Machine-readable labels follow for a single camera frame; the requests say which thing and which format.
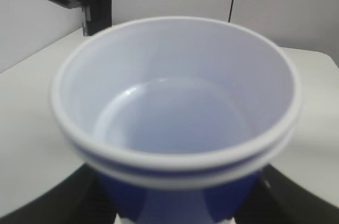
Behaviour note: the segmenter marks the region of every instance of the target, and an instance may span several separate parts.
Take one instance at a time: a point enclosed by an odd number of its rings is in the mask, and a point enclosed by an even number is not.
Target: table surface
[[[78,30],[0,74],[0,217],[43,195],[83,163],[49,110],[49,83],[84,40]],[[284,49],[304,86],[290,146],[273,162],[288,178],[339,207],[339,70],[322,53]]]

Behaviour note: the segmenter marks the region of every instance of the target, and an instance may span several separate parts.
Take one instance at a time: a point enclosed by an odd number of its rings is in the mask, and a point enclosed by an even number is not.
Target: cup bottom
[[[220,150],[252,136],[221,86],[181,77],[151,80],[114,97],[94,131],[108,145],[158,154]]]

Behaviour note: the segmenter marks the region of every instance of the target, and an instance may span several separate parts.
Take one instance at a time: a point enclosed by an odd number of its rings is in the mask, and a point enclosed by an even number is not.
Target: wire
[[[229,9],[228,23],[231,22],[232,12],[233,12],[233,4],[234,4],[234,0],[232,0],[232,2],[231,2],[231,8]]]

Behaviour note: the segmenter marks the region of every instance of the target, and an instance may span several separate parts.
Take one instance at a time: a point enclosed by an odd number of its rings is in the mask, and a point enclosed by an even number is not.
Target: cup rim
[[[293,97],[285,113],[273,126],[252,138],[250,141],[226,149],[219,149],[205,153],[192,153],[185,155],[145,153],[130,149],[116,148],[97,140],[94,142],[90,135],[84,132],[75,124],[75,122],[71,120],[63,107],[59,93],[65,72],[70,68],[70,64],[81,55],[83,49],[96,43],[96,41],[100,40],[102,37],[110,34],[111,32],[119,31],[120,29],[129,27],[131,25],[167,20],[192,20],[222,24],[226,27],[246,32],[265,42],[266,45],[270,46],[278,55],[283,58],[291,74],[293,83]],[[266,37],[239,25],[223,22],[220,20],[191,16],[151,17],[147,19],[129,21],[101,31],[78,46],[64,61],[63,65],[60,67],[52,81],[50,94],[53,114],[61,128],[67,135],[70,136],[69,140],[74,141],[75,144],[118,163],[124,163],[126,165],[146,169],[168,171],[213,168],[227,163],[233,163],[256,154],[257,152],[269,147],[277,140],[282,140],[281,136],[296,122],[300,114],[302,104],[301,80],[298,71],[290,58],[276,44]]]
[[[180,178],[159,178],[152,176],[128,174],[112,169],[109,166],[104,166],[91,159],[90,157],[82,154],[81,152],[79,152],[79,154],[84,158],[84,160],[86,160],[88,165],[93,167],[95,170],[128,184],[159,190],[191,190],[212,187],[223,184],[225,182],[232,182],[240,179],[241,177],[254,174],[256,171],[267,165],[270,160],[272,160],[276,155],[284,150],[284,148],[291,140],[291,134],[293,132],[294,129],[291,129],[288,135],[284,137],[283,140],[280,141],[275,147],[273,147],[271,150],[267,151],[263,155],[258,156],[249,163],[242,164],[241,166],[235,167],[228,171],[218,172],[212,175],[200,175],[193,177],[188,176]]]

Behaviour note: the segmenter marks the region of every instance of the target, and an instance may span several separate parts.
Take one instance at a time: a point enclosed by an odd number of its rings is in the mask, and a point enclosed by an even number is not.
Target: cup
[[[301,84],[284,52],[253,31],[158,17],[79,46],[51,106],[126,223],[212,224],[233,216],[291,139]]]

